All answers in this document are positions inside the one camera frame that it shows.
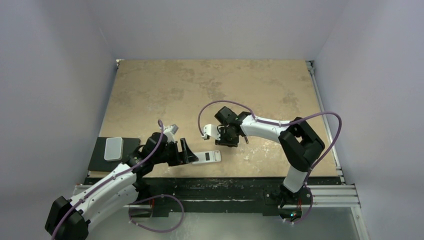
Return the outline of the red white remote control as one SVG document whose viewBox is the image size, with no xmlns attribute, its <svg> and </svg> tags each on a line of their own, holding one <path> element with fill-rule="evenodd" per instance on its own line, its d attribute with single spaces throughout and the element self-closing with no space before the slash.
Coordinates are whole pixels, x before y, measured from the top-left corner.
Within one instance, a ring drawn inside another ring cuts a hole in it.
<svg viewBox="0 0 424 240">
<path fill-rule="evenodd" d="M 221 152 L 219 150 L 195 152 L 194 154 L 198 160 L 192 162 L 192 165 L 211 164 L 222 161 Z"/>
</svg>

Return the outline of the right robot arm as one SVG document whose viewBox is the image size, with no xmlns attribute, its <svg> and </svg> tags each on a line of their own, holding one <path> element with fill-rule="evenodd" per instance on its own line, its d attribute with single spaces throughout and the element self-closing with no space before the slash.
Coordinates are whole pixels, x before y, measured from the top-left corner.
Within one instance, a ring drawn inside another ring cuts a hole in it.
<svg viewBox="0 0 424 240">
<path fill-rule="evenodd" d="M 277 121 L 254 116 L 243 111 L 236 114 L 230 108 L 222 107 L 214 116 L 219 125 L 215 144 L 237 147 L 240 137 L 258 137 L 279 143 L 290 165 L 280 187 L 280 196 L 288 204 L 300 198 L 313 163 L 325 149 L 325 144 L 312 127 L 300 117 L 293 121 Z"/>
</svg>

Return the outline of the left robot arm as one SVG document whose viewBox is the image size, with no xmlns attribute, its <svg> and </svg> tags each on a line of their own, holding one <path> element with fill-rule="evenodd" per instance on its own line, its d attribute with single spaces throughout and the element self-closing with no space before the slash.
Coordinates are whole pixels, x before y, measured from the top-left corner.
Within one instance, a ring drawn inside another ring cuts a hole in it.
<svg viewBox="0 0 424 240">
<path fill-rule="evenodd" d="M 157 198 L 167 197 L 152 195 L 150 185 L 143 180 L 155 165 L 175 167 L 198 161 L 184 138 L 176 141 L 172 133 L 154 132 L 90 188 L 71 198 L 58 197 L 51 205 L 44 229 L 53 240 L 85 240 L 97 224 L 123 206 L 146 202 L 152 205 Z"/>
</svg>

